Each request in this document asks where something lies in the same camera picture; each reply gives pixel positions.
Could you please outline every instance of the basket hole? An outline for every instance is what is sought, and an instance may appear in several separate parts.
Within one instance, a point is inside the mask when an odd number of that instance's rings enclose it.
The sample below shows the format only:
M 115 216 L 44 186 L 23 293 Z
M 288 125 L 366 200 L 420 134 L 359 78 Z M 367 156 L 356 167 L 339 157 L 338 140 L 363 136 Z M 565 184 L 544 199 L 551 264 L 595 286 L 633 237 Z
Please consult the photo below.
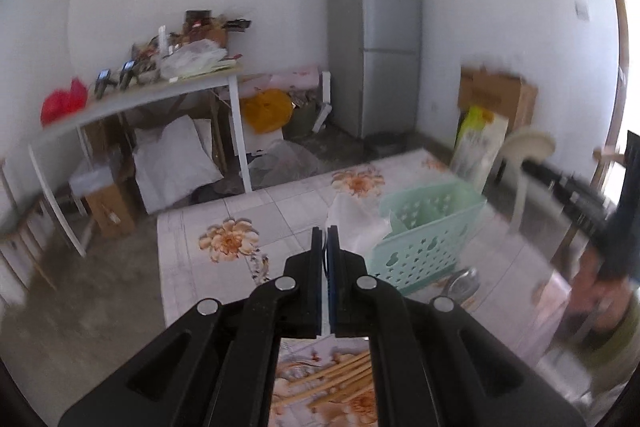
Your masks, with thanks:
M 398 262 L 398 252 L 394 252 L 391 254 L 391 257 L 389 257 L 389 260 L 386 262 L 386 265 L 393 266 L 397 262 Z

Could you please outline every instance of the refrigerator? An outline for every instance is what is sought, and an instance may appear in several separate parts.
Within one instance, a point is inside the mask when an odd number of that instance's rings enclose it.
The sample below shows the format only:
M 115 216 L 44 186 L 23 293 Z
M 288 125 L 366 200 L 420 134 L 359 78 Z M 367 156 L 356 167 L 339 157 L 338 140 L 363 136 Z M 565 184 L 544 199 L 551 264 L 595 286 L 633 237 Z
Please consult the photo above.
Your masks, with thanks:
M 422 0 L 327 0 L 332 121 L 357 138 L 414 130 Z

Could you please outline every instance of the metal screw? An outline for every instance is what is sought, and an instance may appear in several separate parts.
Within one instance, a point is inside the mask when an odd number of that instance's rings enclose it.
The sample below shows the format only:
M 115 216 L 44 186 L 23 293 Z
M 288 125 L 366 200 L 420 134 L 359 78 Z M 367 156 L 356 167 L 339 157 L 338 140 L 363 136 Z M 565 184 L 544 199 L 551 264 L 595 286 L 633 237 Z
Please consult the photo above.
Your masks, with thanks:
M 449 297 L 438 297 L 433 301 L 433 307 L 443 313 L 449 313 L 455 308 L 453 301 Z
M 213 315 L 218 311 L 219 305 L 213 299 L 203 299 L 196 307 L 200 315 Z
M 358 288 L 360 288 L 361 290 L 372 290 L 373 288 L 378 286 L 378 281 L 376 281 L 370 275 L 363 275 L 361 277 L 358 277 L 356 284 L 358 285 Z
M 296 287 L 296 280 L 293 277 L 279 277 L 276 279 L 276 288 L 280 291 L 292 290 Z

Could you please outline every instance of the orange bag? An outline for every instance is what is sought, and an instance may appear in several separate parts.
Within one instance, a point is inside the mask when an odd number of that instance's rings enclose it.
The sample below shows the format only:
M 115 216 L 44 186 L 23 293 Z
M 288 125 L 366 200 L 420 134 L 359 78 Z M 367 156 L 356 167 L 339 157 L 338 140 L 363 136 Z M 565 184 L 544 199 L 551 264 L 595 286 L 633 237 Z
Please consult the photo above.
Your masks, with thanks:
M 289 95 L 279 89 L 267 89 L 251 98 L 240 100 L 240 111 L 255 134 L 275 131 L 293 114 L 293 103 Z

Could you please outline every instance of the green plastic basket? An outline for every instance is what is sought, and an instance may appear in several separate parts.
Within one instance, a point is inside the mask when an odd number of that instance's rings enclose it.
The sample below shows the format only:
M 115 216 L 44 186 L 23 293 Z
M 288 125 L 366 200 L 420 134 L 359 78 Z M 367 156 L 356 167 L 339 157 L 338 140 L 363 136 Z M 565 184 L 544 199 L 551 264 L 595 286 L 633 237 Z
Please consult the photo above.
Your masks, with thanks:
M 370 274 L 411 293 L 452 271 L 486 199 L 455 181 L 390 194 L 380 216 L 392 232 L 367 259 Z

